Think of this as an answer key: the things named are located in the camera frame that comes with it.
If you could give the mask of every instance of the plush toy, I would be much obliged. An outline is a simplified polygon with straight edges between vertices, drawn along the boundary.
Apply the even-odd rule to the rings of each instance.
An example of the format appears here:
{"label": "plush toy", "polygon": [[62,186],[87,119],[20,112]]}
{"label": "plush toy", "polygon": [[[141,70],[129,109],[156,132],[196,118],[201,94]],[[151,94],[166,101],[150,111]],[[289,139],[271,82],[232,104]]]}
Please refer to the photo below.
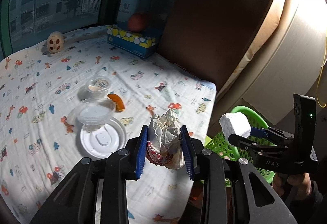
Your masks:
{"label": "plush toy", "polygon": [[127,28],[129,31],[139,33],[148,26],[149,17],[147,14],[135,13],[128,19]]}
{"label": "plush toy", "polygon": [[60,32],[52,32],[46,41],[48,51],[53,54],[63,49],[64,36]]}

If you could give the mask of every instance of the plastic container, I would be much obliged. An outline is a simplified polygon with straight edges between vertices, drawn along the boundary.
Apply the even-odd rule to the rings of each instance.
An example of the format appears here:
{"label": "plastic container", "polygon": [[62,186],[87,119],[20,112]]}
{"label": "plastic container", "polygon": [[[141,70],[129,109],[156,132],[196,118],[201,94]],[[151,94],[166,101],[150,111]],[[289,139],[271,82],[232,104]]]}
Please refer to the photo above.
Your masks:
{"label": "plastic container", "polygon": [[107,158],[125,146],[125,128],[112,117],[115,109],[116,103],[109,98],[85,99],[75,109],[77,119],[84,124],[82,146],[96,159]]}
{"label": "plastic container", "polygon": [[[231,113],[235,112],[242,112],[249,121],[252,127],[256,128],[268,128],[268,124],[261,118],[261,116],[256,113],[254,110],[245,107],[245,106],[237,106],[231,110]],[[249,136],[249,140],[258,142],[261,145],[274,145],[273,143],[269,142],[263,138],[257,138],[254,136]],[[228,158],[230,160],[237,160],[238,158],[246,158],[248,161],[253,163],[253,160],[248,151],[242,150],[238,147],[231,146],[226,140],[223,132],[219,132],[212,140],[205,146],[221,157]],[[275,175],[273,171],[264,170],[261,168],[257,168],[260,174],[266,179],[266,181],[271,184],[272,179]],[[229,180],[226,179],[226,186],[230,186]]]}
{"label": "plastic container", "polygon": [[85,84],[85,89],[88,92],[88,98],[100,98],[107,94],[110,88],[110,80],[103,75],[96,75]]}
{"label": "plastic container", "polygon": [[115,112],[116,104],[108,98],[83,100],[75,109],[77,119],[86,125],[104,124]]}

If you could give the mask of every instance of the plastic lid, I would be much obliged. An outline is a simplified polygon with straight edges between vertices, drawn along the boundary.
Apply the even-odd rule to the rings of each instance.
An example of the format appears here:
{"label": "plastic lid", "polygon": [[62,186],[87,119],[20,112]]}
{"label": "plastic lid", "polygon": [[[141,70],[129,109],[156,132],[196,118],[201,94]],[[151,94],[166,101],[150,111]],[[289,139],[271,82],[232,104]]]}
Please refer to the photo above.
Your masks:
{"label": "plastic lid", "polygon": [[90,98],[83,100],[76,107],[77,119],[87,125],[99,125],[111,119],[116,104],[108,98]]}
{"label": "plastic lid", "polygon": [[104,125],[84,125],[81,129],[81,143],[91,156],[103,159],[126,144],[126,131],[123,125],[115,118]]}
{"label": "plastic lid", "polygon": [[85,87],[91,93],[104,93],[110,88],[110,80],[106,76],[97,75],[87,81]]}

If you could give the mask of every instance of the crumpled paper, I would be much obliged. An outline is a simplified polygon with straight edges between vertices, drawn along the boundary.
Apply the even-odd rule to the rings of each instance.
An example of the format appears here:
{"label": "crumpled paper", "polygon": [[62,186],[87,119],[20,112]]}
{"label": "crumpled paper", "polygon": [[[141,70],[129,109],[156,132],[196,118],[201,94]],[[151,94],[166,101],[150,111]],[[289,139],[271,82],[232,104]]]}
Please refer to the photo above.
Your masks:
{"label": "crumpled paper", "polygon": [[173,109],[151,118],[148,128],[147,158],[156,165],[179,169],[185,165],[180,147],[181,124]]}

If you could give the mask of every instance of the crumpled tissue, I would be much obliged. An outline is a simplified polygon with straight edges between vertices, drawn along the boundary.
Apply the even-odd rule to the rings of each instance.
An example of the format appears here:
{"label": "crumpled tissue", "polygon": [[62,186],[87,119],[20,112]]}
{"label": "crumpled tissue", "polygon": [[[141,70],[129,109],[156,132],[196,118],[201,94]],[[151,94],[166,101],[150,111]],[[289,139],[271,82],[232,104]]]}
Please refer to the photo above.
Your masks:
{"label": "crumpled tissue", "polygon": [[173,109],[151,118],[148,128],[147,158],[156,165],[179,169],[185,165],[180,148],[181,124]]}
{"label": "crumpled tissue", "polygon": [[251,134],[251,126],[247,117],[241,112],[226,113],[221,116],[219,123],[221,125],[226,141],[231,134],[236,134],[248,138]]}

